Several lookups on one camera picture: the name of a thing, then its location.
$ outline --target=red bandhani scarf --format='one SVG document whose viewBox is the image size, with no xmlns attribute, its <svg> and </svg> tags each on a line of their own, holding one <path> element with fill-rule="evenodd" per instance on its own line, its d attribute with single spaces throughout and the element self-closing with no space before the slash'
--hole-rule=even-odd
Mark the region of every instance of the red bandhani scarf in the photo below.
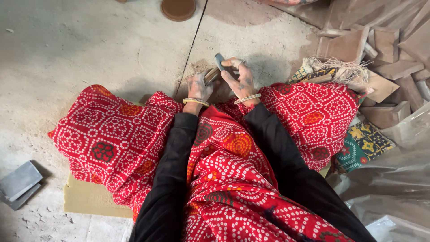
<svg viewBox="0 0 430 242">
<path fill-rule="evenodd" d="M 291 134 L 317 171 L 340 150 L 357 110 L 357 96 L 340 84 L 277 84 L 260 89 L 262 102 Z M 199 118 L 188 162 L 185 241 L 351 241 L 310 210 L 277 191 L 273 171 L 234 99 Z M 151 190 L 166 133 L 182 104 L 162 92 L 146 107 L 86 88 L 48 135 L 78 179 L 102 183 L 136 219 Z"/>
</svg>

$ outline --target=black sleeve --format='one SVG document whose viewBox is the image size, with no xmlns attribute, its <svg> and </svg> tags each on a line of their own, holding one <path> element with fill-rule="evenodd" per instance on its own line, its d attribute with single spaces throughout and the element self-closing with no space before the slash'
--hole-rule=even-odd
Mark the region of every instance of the black sleeve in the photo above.
<svg viewBox="0 0 430 242">
<path fill-rule="evenodd" d="M 189 113 L 175 115 L 164 154 L 134 224 L 129 242 L 179 241 L 182 213 L 187 193 L 187 164 L 196 136 L 198 117 Z"/>
<path fill-rule="evenodd" d="M 308 168 L 276 114 L 259 103 L 245 119 L 277 174 L 282 195 L 310 209 L 356 242 L 376 242 L 326 180 Z"/>
</svg>

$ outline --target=dusty floor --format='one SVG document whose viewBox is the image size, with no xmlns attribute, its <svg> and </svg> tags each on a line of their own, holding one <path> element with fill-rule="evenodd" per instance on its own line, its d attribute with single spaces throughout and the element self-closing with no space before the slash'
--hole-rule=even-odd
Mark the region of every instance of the dusty floor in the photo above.
<svg viewBox="0 0 430 242">
<path fill-rule="evenodd" d="M 46 133 L 85 87 L 101 84 L 130 101 L 156 90 L 180 99 L 187 77 L 213 66 L 217 52 L 246 59 L 258 87 L 286 81 L 316 53 L 313 27 L 278 9 L 208 0 L 203 13 L 206 0 L 196 1 L 185 22 L 164 18 L 160 0 L 0 2 L 0 178 L 27 160 L 47 177 L 21 210 L 0 204 L 1 241 L 128 239 L 131 219 L 62 209 L 68 162 Z"/>
</svg>

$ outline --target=woman's right hand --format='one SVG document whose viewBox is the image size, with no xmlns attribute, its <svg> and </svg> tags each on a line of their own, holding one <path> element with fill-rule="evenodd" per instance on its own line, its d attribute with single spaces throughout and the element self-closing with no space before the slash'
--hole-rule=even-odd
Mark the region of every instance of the woman's right hand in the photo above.
<svg viewBox="0 0 430 242">
<path fill-rule="evenodd" d="M 257 94 L 252 80 L 252 72 L 245 63 L 236 58 L 230 58 L 221 63 L 223 66 L 233 66 L 239 70 L 239 78 L 235 80 L 227 71 L 221 71 L 221 76 L 228 83 L 228 86 L 233 90 L 234 94 L 239 99 Z M 260 103 L 259 98 L 244 101 L 243 104 L 247 107 Z"/>
</svg>

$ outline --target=round clay lid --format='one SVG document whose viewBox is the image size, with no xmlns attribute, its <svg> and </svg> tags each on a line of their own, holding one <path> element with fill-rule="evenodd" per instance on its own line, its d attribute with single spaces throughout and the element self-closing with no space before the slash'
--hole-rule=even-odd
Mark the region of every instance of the round clay lid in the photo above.
<svg viewBox="0 0 430 242">
<path fill-rule="evenodd" d="M 185 21 L 193 16 L 196 3 L 194 0 L 163 0 L 161 11 L 170 20 Z"/>
</svg>

